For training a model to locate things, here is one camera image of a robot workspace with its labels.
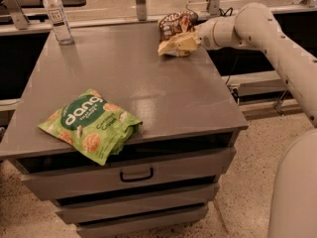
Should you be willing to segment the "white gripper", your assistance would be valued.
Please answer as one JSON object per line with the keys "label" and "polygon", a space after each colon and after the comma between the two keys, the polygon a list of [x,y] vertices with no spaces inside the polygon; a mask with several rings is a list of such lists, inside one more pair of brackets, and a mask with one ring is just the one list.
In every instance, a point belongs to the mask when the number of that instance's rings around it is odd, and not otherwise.
{"label": "white gripper", "polygon": [[201,47],[207,51],[219,50],[214,37],[214,28],[218,19],[208,21],[196,26],[196,32],[178,34],[172,37],[166,44],[164,52],[175,57],[186,57]]}

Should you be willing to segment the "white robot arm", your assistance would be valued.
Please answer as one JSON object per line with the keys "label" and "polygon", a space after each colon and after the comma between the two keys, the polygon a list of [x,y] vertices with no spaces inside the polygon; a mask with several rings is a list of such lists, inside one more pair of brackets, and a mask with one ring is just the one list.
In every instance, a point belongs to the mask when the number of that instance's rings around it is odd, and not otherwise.
{"label": "white robot arm", "polygon": [[[161,27],[160,55],[185,57],[234,48],[264,54],[313,126],[317,126],[317,61],[280,28],[267,6],[250,3],[234,16],[195,26],[189,16]],[[273,186],[267,238],[317,238],[317,129],[282,155]]]}

